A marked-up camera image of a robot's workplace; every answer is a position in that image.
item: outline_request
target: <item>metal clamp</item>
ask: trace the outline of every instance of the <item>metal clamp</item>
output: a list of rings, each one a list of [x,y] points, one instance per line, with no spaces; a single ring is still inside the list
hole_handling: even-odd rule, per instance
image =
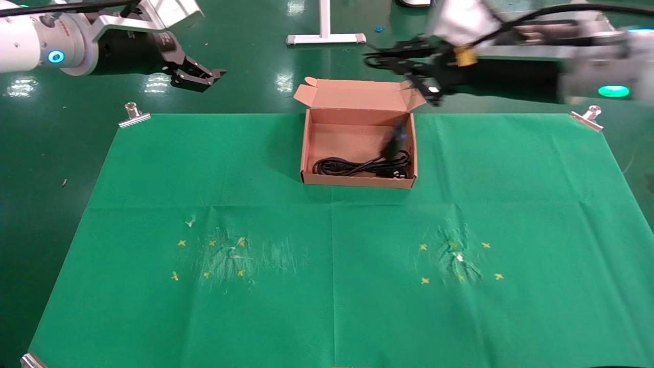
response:
[[[25,368],[48,368],[43,362],[34,354],[27,353],[20,358],[20,365]]]
[[[593,105],[588,108],[588,111],[586,111],[584,115],[579,115],[576,112],[572,111],[570,113],[570,116],[576,121],[589,127],[590,129],[593,129],[595,132],[599,132],[604,127],[597,124],[594,120],[601,113],[602,113],[602,108],[597,105]]]
[[[127,115],[129,116],[129,119],[118,123],[118,126],[121,128],[127,128],[130,125],[134,125],[138,122],[146,121],[150,118],[150,113],[144,114],[140,112],[135,102],[127,102],[125,104],[125,110],[127,110]]]

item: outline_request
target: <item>green indicator light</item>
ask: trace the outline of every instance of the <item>green indicator light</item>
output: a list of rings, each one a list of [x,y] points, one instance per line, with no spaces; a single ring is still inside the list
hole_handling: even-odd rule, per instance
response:
[[[604,97],[620,98],[629,96],[631,91],[625,86],[603,86],[597,90],[597,93]]]

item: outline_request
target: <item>box flap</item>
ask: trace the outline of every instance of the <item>box flap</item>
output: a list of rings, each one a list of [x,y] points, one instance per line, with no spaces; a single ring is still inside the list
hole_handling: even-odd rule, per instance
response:
[[[406,83],[305,78],[295,99],[312,109],[410,111],[425,103]]]

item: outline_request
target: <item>blue indicator light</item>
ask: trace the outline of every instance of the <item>blue indicator light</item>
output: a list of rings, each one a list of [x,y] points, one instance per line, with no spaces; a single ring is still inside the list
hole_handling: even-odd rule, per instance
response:
[[[631,33],[654,33],[654,28],[634,28],[634,29],[628,29],[627,32],[631,32]]]
[[[59,64],[60,62],[63,61],[65,56],[63,55],[63,52],[59,50],[52,50],[48,54],[48,61],[53,63],[53,64]]]

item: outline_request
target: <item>green floor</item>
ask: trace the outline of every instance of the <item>green floor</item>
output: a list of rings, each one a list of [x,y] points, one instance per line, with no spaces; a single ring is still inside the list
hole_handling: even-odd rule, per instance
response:
[[[0,76],[0,365],[15,366],[27,350],[116,124],[125,118],[122,106],[127,101],[156,113],[301,113],[304,107],[292,95],[306,76],[394,78],[362,64],[364,45],[288,48],[284,44],[288,34],[317,32],[317,0],[199,0],[199,4],[206,19],[178,33],[179,40],[191,57],[228,70],[204,94],[173,90],[159,75],[75,78],[39,70]],[[519,10],[520,4],[506,1],[503,7]],[[423,32],[426,22],[425,10],[402,9],[387,0],[332,0],[332,14],[334,32],[364,32],[378,46]],[[638,23],[633,18],[611,19],[615,26]],[[375,33],[377,26],[386,29]],[[589,104],[577,110],[583,112]],[[599,104],[604,135],[620,167],[627,169],[625,177],[652,225],[654,197],[647,188],[654,191],[654,150],[649,149],[654,140],[652,110],[611,101]],[[419,109],[442,113],[569,110],[471,96],[451,97],[438,110]],[[216,144],[221,139],[216,137]],[[64,179],[67,184],[62,188]]]

